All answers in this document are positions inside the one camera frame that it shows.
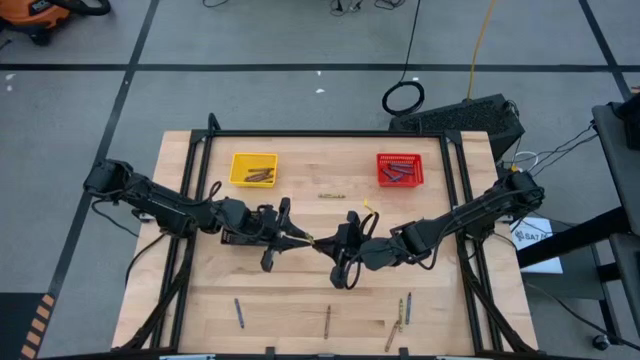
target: white paper sign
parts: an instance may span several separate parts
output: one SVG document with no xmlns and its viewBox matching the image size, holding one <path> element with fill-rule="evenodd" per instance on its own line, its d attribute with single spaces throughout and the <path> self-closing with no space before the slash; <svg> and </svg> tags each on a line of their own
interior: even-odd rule
<svg viewBox="0 0 640 360">
<path fill-rule="evenodd" d="M 518 250 L 524 249 L 553 235 L 551 232 L 551 223 L 547 219 L 527 217 L 514 229 L 516 224 L 518 224 L 518 221 L 511 224 L 511 237 Z M 520 269 L 520 271 L 528 273 L 562 274 L 562 264 L 559 258 L 553 258 L 527 266 L 524 269 Z"/>
</svg>

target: orange shop vacuum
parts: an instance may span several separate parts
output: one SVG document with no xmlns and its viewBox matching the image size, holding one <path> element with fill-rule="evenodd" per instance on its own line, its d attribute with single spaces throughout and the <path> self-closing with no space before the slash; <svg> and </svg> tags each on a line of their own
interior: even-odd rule
<svg viewBox="0 0 640 360">
<path fill-rule="evenodd" d="M 34 44 L 51 42 L 51 31 L 73 14 L 102 16 L 111 11 L 109 0 L 89 6 L 82 0 L 0 0 L 0 30 L 29 35 Z"/>
</svg>

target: robotic arm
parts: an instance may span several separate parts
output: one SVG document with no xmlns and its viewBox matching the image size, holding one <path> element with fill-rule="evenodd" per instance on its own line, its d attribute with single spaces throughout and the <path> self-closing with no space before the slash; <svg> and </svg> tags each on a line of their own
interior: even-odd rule
<svg viewBox="0 0 640 360">
<path fill-rule="evenodd" d="M 154 216 L 160 231 L 168 235 L 186 238 L 198 229 L 208 234 L 222 230 L 223 244 L 267 246 L 261 260 L 266 272 L 273 267 L 276 251 L 311 245 L 311 236 L 289 219 L 289 198 L 282 199 L 278 211 L 273 205 L 260 205 L 251 211 L 240 200 L 213 201 L 220 186 L 216 182 L 207 199 L 196 201 L 133 172 L 128 163 L 115 160 L 96 163 L 84 182 L 84 190 L 102 201 L 122 200 L 135 208 L 134 215 L 144 212 Z"/>
<path fill-rule="evenodd" d="M 273 267 L 276 251 L 312 246 L 333 259 L 335 266 L 330 279 L 338 289 L 355 286 L 361 263 L 370 270 L 402 263 L 430 270 L 445 236 L 464 229 L 472 237 L 484 238 L 493 231 L 498 218 L 510 215 L 517 220 L 540 207 L 544 199 L 544 190 L 529 173 L 512 173 L 498 180 L 481 197 L 437 219 L 422 219 L 391 229 L 389 238 L 371 238 L 377 213 L 361 222 L 357 213 L 349 211 L 347 223 L 340 224 L 334 236 L 314 241 L 291 222 L 289 198 L 282 199 L 278 211 L 272 205 L 260 205 L 251 211 L 240 200 L 213 201 L 220 186 L 217 182 L 207 199 L 195 201 L 133 172 L 131 165 L 114 160 L 94 165 L 84 182 L 85 191 L 103 201 L 122 200 L 153 215 L 161 231 L 169 235 L 189 237 L 197 229 L 209 234 L 222 231 L 223 244 L 267 246 L 261 260 L 266 272 Z M 371 219 L 365 234 L 364 228 Z M 422 261 L 430 256 L 431 264 L 424 265 Z M 349 269 L 355 263 L 356 279 L 348 285 Z"/>
</svg>

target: yellow basket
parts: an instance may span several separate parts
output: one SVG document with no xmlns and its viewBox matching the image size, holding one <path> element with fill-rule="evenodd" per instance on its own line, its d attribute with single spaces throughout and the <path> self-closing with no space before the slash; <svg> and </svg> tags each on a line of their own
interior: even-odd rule
<svg viewBox="0 0 640 360">
<path fill-rule="evenodd" d="M 271 182 L 244 181 L 247 176 L 255 174 L 249 172 L 249 169 L 259 168 L 273 168 L 273 171 L 271 172 L 271 174 L 273 174 L 273 179 L 270 179 L 272 180 Z M 233 154 L 233 162 L 231 163 L 229 182 L 235 186 L 270 188 L 276 184 L 277 171 L 277 154 L 235 153 Z"/>
</svg>

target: black stand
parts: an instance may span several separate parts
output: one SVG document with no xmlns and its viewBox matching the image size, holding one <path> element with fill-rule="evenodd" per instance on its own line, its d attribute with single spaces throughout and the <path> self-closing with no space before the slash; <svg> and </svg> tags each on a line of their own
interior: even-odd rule
<svg viewBox="0 0 640 360">
<path fill-rule="evenodd" d="M 520 268 L 525 268 L 608 239 L 611 234 L 629 230 L 627 214 L 622 207 L 618 207 L 519 250 L 518 263 Z"/>
</svg>

